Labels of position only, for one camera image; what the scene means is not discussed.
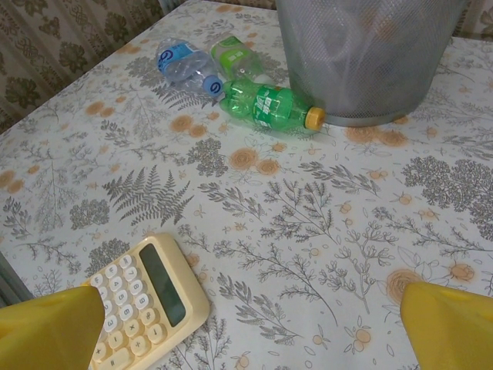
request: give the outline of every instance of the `clear plastic bottle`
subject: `clear plastic bottle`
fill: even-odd
[[[176,87],[218,97],[223,83],[210,56],[181,39],[166,39],[156,52],[158,69]]]
[[[237,119],[277,131],[297,127],[319,131],[324,124],[324,110],[308,106],[291,89],[241,79],[226,82],[224,92],[220,107]]]
[[[228,79],[249,79],[252,82],[275,82],[263,70],[260,57],[230,33],[222,34],[212,41],[210,55]]]

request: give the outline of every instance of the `metal mesh trash can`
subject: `metal mesh trash can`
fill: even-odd
[[[388,123],[426,96],[468,0],[280,0],[291,88],[338,126]]]

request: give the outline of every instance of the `blue bottle cap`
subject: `blue bottle cap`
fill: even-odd
[[[203,80],[202,87],[206,93],[216,98],[223,92],[223,81],[215,75],[210,75]]]

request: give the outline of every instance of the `beige calculator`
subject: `beige calculator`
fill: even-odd
[[[198,329],[210,312],[168,234],[147,237],[86,284],[98,288],[105,308],[92,370],[145,370]]]

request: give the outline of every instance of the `table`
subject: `table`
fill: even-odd
[[[396,123],[280,135],[163,83],[160,40],[223,31],[288,83],[276,12],[180,6],[0,138],[0,250],[39,296],[170,232],[213,312],[152,369],[418,369],[408,282],[493,295],[492,44]]]

